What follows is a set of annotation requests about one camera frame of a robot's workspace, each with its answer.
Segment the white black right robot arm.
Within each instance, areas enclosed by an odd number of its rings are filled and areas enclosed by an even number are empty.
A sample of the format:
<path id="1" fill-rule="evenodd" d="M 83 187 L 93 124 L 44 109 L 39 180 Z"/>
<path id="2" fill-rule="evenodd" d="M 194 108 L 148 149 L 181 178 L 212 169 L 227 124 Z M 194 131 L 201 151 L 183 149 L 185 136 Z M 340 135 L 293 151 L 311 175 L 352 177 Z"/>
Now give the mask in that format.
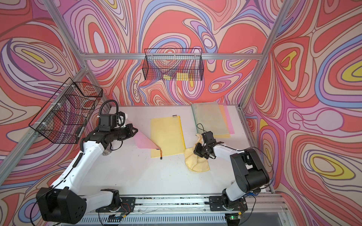
<path id="1" fill-rule="evenodd" d="M 270 177 L 256 149 L 239 150 L 216 141 L 211 131 L 201 134 L 203 144 L 197 144 L 194 154 L 204 159 L 221 158 L 232 165 L 235 182 L 222 192 L 224 203 L 238 201 L 249 192 L 269 184 Z"/>

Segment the clear mesh document bag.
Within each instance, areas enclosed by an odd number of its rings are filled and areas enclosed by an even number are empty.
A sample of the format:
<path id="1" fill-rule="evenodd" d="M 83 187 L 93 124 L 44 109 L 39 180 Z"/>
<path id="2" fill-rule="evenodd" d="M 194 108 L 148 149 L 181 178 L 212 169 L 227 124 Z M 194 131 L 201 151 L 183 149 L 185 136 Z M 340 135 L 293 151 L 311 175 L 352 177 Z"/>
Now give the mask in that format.
<path id="1" fill-rule="evenodd" d="M 226 132 L 226 126 L 218 105 L 217 102 L 196 103 L 191 105 L 198 134 L 202 134 L 205 131 L 211 131 L 216 137 L 217 135 Z"/>

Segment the yellow microfiber cloth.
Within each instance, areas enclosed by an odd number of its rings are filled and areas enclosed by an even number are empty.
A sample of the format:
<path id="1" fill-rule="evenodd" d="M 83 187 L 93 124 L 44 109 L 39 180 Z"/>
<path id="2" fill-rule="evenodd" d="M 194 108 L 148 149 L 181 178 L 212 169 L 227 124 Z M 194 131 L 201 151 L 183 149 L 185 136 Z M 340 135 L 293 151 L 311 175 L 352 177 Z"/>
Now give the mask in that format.
<path id="1" fill-rule="evenodd" d="M 195 145 L 193 147 L 185 149 L 184 152 L 185 164 L 190 171 L 197 173 L 207 172 L 210 170 L 208 160 L 194 154 L 196 145 L 203 144 L 202 135 L 196 134 L 196 136 L 198 139 Z"/>

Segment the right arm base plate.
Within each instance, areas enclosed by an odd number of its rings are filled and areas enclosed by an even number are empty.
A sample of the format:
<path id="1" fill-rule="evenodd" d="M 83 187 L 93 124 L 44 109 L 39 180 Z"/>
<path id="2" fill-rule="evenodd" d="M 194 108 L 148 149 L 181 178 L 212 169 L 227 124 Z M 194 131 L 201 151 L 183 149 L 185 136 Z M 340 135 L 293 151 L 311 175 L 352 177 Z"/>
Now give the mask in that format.
<path id="1" fill-rule="evenodd" d="M 210 211 L 238 211 L 244 213 L 248 210 L 244 197 L 230 201 L 226 195 L 210 196 L 205 204 L 209 205 Z"/>

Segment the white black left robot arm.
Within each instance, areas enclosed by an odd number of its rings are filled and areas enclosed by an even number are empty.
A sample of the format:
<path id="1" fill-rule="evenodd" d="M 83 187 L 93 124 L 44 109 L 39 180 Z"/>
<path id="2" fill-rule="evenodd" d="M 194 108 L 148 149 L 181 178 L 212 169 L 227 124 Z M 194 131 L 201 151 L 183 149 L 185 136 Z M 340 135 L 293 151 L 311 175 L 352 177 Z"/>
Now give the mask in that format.
<path id="1" fill-rule="evenodd" d="M 138 129 L 126 123 L 127 114 L 117 112 L 99 116 L 99 125 L 80 141 L 80 151 L 66 170 L 48 188 L 36 194 L 41 217 L 47 222 L 76 224 L 85 214 L 106 208 L 109 212 L 122 208 L 116 189 L 102 189 L 95 195 L 81 195 L 81 185 L 96 160 L 114 151 L 114 141 L 134 137 Z"/>

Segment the pink mesh document bag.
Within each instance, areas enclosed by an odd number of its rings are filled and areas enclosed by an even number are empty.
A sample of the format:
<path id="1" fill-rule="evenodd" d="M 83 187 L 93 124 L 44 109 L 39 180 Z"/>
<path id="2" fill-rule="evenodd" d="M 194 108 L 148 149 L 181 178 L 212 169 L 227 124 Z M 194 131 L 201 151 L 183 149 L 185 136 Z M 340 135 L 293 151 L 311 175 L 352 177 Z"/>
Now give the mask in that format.
<path id="1" fill-rule="evenodd" d="M 227 121 L 229 133 L 230 134 L 235 134 L 234 127 L 233 127 L 233 124 L 232 124 L 232 119 L 231 119 L 231 116 L 230 116 L 227 105 L 224 105 L 224 111 L 225 111 L 225 115 L 226 115 L 226 121 Z"/>

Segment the pale yellow document bag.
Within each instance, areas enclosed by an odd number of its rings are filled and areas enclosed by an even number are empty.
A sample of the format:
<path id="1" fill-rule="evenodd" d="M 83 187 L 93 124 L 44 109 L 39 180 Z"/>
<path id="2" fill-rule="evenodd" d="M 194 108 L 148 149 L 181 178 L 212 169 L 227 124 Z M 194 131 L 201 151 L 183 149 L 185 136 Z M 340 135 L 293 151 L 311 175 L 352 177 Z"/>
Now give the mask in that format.
<path id="1" fill-rule="evenodd" d="M 158 146 L 152 149 L 151 158 L 184 154 L 186 146 L 180 116 L 151 119 L 150 128 L 151 141 Z"/>

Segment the yellow mesh document bag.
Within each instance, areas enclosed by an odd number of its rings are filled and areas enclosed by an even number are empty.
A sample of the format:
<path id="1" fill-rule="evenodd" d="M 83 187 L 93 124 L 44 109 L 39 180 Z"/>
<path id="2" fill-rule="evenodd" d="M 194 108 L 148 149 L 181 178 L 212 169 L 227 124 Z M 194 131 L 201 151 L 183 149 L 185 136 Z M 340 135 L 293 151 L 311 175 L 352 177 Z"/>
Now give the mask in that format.
<path id="1" fill-rule="evenodd" d="M 219 109 L 220 109 L 224 124 L 226 126 L 226 132 L 223 132 L 223 134 L 217 135 L 216 137 L 217 138 L 230 138 L 231 135 L 230 135 L 229 128 L 228 128 L 228 122 L 227 122 L 227 118 L 226 118 L 224 105 L 218 105 L 218 106 L 219 106 Z"/>

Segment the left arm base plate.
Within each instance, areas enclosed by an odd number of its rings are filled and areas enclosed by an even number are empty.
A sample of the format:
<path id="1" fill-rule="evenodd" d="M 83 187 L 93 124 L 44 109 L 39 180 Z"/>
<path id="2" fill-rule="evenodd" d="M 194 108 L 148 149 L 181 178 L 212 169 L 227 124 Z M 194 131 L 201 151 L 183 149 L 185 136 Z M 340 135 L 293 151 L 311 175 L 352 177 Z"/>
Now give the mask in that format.
<path id="1" fill-rule="evenodd" d="M 135 208 L 135 197 L 120 197 L 110 205 L 98 208 L 97 213 L 131 213 Z"/>

